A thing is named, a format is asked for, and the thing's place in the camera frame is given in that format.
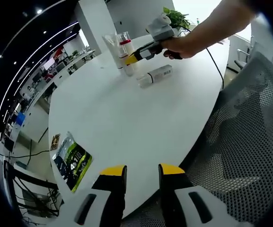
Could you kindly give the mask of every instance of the potted plant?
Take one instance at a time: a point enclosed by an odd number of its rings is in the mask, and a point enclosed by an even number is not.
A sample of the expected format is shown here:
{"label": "potted plant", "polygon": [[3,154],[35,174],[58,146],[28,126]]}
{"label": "potted plant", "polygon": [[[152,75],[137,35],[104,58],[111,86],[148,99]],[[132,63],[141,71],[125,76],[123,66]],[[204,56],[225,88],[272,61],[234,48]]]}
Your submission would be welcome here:
{"label": "potted plant", "polygon": [[177,32],[179,32],[179,30],[182,27],[189,29],[190,22],[187,19],[185,19],[185,17],[188,16],[188,14],[182,14],[178,11],[170,10],[166,7],[164,7],[164,14],[170,18],[171,20],[170,26],[172,28],[176,28]]}

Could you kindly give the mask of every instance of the black ceiling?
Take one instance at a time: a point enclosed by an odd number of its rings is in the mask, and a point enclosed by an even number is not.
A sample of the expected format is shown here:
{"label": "black ceiling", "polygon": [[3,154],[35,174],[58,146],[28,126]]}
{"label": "black ceiling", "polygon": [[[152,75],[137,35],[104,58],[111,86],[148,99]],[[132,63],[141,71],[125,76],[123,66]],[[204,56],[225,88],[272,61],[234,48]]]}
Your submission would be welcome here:
{"label": "black ceiling", "polygon": [[[0,1],[0,53],[3,52],[12,37],[37,15],[36,11],[38,9],[44,10],[57,2],[58,0]],[[76,4],[77,0],[66,0],[40,14],[11,42],[0,59],[0,104],[10,82],[27,58],[51,36],[76,21],[74,17]],[[69,28],[48,42],[26,65],[30,67],[33,61],[38,62],[51,50],[50,45],[54,47],[71,36],[71,30],[73,30],[72,34],[78,32],[79,25]],[[5,113],[8,106],[13,103],[13,94],[18,85],[19,83],[15,80],[7,93],[1,113]]]}

